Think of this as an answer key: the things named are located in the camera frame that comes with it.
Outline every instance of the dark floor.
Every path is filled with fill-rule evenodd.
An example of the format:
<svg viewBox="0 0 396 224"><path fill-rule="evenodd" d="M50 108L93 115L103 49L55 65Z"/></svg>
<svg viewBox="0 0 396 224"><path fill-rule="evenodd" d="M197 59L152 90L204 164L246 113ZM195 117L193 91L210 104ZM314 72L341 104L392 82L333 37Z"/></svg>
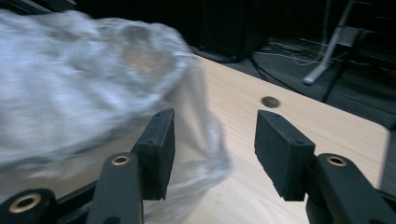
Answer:
<svg viewBox="0 0 396 224"><path fill-rule="evenodd" d="M318 65L308 62L315 59L320 46L302 39L271 39L253 53L253 60L267 74L263 71L259 73L249 59L225 65L321 101L345 53L335 56L333 67L315 84L306 86L303 78ZM326 104L376 122L389 130L389 149L381 189L396 195L396 73L375 70L364 63L353 63L337 80Z"/></svg>

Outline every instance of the cable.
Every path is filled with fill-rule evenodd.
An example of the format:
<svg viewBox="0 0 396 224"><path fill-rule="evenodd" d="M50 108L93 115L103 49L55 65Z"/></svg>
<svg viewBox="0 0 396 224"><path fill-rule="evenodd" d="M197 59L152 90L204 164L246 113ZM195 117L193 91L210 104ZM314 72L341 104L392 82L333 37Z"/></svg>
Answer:
<svg viewBox="0 0 396 224"><path fill-rule="evenodd" d="M285 58L291 58L291 59L295 59L298 61L302 61L302 62L307 62L307 63L311 63L312 61L308 61L308 60L304 60L304 59L299 59L299 58L294 58L288 55L283 55L283 54L277 54L277 53L265 53L265 52L258 52L258 51L253 51L253 53L258 53L258 54L266 54L266 55L274 55L274 56L280 56L280 57L285 57Z"/></svg>
<svg viewBox="0 0 396 224"><path fill-rule="evenodd" d="M304 55L304 56L307 56L307 57L315 58L318 55L316 53L316 50L302 48L300 46L292 45L290 43L284 44L284 43L279 43L277 41L272 41L272 42L269 42L269 45L271 47L276 47L277 49L281 49L281 50L285 49L285 50L288 50L290 52L293 52L293 53L296 53L296 54L301 54L301 55Z"/></svg>
<svg viewBox="0 0 396 224"><path fill-rule="evenodd" d="M360 89L360 90L363 90L363 91L369 91L369 92L372 92L372 93L374 93L374 94L376 94L378 96L385 96L385 97L388 97L390 99L396 100L396 96L394 96L392 94L389 94L387 92L377 91L377 90L374 90L374 89L370 89L369 87L360 86L359 84L355 84L355 83L353 83L351 81L348 81L348 80L345 80L345 79L341 79L341 78L338 79L338 81L343 82L345 84L348 84L348 85L350 85L350 86L352 86L352 87L354 87L356 89Z"/></svg>
<svg viewBox="0 0 396 224"><path fill-rule="evenodd" d="M264 70L262 67L259 66L259 64L256 62L256 60L254 60L253 58L253 54L250 54L248 56L248 59L250 60L250 62L253 64L253 66L256 68L257 72L259 73L260 77L264 80L264 81L268 81L268 77L266 75L268 75L269 77L273 78L274 80L276 80L277 82L281 83L282 85L286 86L287 88L291 89L292 91L295 91L303 96L306 96L305 94L303 94L300 91L297 91L296 89L294 89L292 86L286 84L285 82L283 82L282 80L280 80L277 77L274 77L271 73L267 72L266 70Z"/></svg>
<svg viewBox="0 0 396 224"><path fill-rule="evenodd" d="M314 44L318 44L318 45L324 45L324 46L329 46L329 45L327 45L327 44L323 44L323 43L319 43L319 42L316 42L316 41L313 41L313 40L307 40L307 39L304 39L304 38L298 38L299 40L303 40L303 41L306 41L306 42L309 42L309 43L314 43Z"/></svg>
<svg viewBox="0 0 396 224"><path fill-rule="evenodd" d="M308 58L315 58L317 56L316 54L314 54L312 52L309 52L308 50L283 49L283 48L279 47L279 51L288 53L288 54L292 55L295 58L297 57L297 55L305 56L305 57L308 57Z"/></svg>
<svg viewBox="0 0 396 224"><path fill-rule="evenodd" d="M329 22L329 14L330 14L330 6L331 6L331 4L332 4L332 0L327 0L326 1L326 9L325 9L324 18L323 18L322 42L321 42L321 45L320 45L320 51L318 53L318 56L314 60L309 62L309 63L299 63L299 62L297 62L297 60L293 59L294 63L296 63L297 65L307 66L307 65L310 65L312 63L316 63L323 56L323 53L326 51L327 25L328 25L328 22Z"/></svg>
<svg viewBox="0 0 396 224"><path fill-rule="evenodd" d="M355 98L351 97L351 96L348 95L348 94L344 94L344 93L341 93L341 92L337 92L336 94L339 95L339 96L341 96L341 97L347 98L347 99L349 99L349 100L357 101ZM383 112L387 112L387 113L389 112L389 111L387 111L387 110L384 110L384 109L382 109L382 108L379 108L378 106L369 105L369 104L367 104L367 103L365 103L365 102L363 102L363 101L357 101L357 102L359 102L359 104L367 105L367 106L370 106L370 107L372 107L372 108L378 109L378 110L383 111Z"/></svg>

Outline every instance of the metal stand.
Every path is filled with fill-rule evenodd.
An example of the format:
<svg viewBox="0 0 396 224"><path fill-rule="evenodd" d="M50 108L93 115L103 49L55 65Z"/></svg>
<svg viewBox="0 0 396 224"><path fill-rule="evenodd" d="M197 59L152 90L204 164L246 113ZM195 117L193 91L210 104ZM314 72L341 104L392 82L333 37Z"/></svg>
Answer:
<svg viewBox="0 0 396 224"><path fill-rule="evenodd" d="M347 18L354 4L355 4L355 0L349 0L349 2L347 3L346 9L344 10L344 13L340 21L338 22L337 27L334 30L334 33L332 34L332 39L330 40L329 46L326 49L322 61L314 70L311 71L311 73L308 74L308 76L306 76L303 79L303 83L305 85L311 85L315 83L315 81L319 77L321 77L321 75L329 68L329 62L330 59L332 58L332 53L334 52L335 47L337 46L338 41L340 40L340 36L343 33L344 26L347 22Z"/></svg>

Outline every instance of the clear plastic wrap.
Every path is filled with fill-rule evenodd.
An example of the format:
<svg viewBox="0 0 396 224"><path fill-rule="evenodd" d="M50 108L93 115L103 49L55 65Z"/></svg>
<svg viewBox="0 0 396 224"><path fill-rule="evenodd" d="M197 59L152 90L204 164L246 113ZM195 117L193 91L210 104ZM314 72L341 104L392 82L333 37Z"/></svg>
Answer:
<svg viewBox="0 0 396 224"><path fill-rule="evenodd" d="M146 222L181 222L231 171L200 63L172 28L0 10L0 76L0 202L92 182L105 158L129 151L150 117L171 107L175 164L166 201L145 202Z"/></svg>

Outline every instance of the plastic bag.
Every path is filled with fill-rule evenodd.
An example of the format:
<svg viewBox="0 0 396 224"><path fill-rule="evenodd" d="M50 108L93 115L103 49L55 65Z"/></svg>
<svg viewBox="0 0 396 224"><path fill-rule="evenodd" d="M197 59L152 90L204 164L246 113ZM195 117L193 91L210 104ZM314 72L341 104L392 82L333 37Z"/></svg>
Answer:
<svg viewBox="0 0 396 224"><path fill-rule="evenodd" d="M181 222L230 173L199 61L174 29L0 10L0 50L0 202L91 183L105 158L129 151L150 117L171 107L175 164L166 201L145 202L146 222Z"/></svg>

